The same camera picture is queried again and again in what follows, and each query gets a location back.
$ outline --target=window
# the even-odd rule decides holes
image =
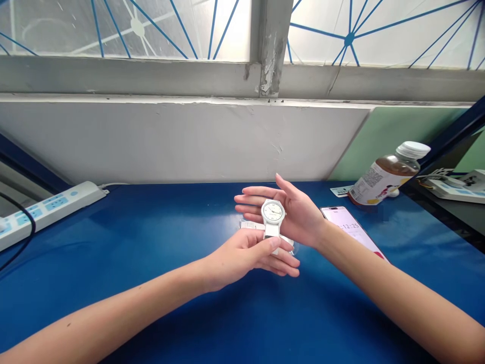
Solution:
[[[485,70],[485,3],[295,0],[294,64]]]
[[[11,55],[247,62],[250,25],[251,0],[10,0],[0,5],[0,44]]]

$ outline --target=phone screen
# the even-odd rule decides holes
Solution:
[[[389,262],[377,245],[367,235],[365,230],[360,226],[357,220],[355,220],[355,218],[344,206],[322,207],[320,210],[328,221],[338,225],[343,231],[345,231],[367,249],[372,250],[379,257]]]

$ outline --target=hand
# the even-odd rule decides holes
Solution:
[[[288,253],[293,246],[279,237],[263,240],[263,236],[262,230],[239,229],[214,253],[199,260],[201,274],[207,278],[207,290],[218,291],[254,268],[282,277],[298,277],[300,261]],[[278,255],[271,255],[278,247]]]
[[[306,194],[276,174],[276,184],[281,190],[270,187],[246,187],[244,195],[234,197],[236,211],[244,214],[246,220],[263,223],[261,206],[266,199],[281,202],[286,217],[281,224],[281,234],[304,245],[316,248],[323,237],[327,221]]]

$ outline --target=green board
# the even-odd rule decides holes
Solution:
[[[380,156],[405,141],[429,143],[467,108],[376,107],[340,159],[329,180],[359,179]]]
[[[477,133],[481,134],[458,163],[455,172],[468,173],[474,169],[485,169],[485,128]]]

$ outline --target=table surface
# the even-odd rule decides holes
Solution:
[[[369,213],[329,190],[348,184],[295,183],[319,207],[346,206],[392,264],[485,325],[485,255],[406,196]],[[116,187],[38,232],[0,274],[0,352],[77,309],[211,253],[237,230],[233,196],[250,185]],[[17,249],[0,253],[0,263]],[[433,360],[316,251],[301,246],[297,258],[298,278],[251,271],[156,321],[103,362]]]

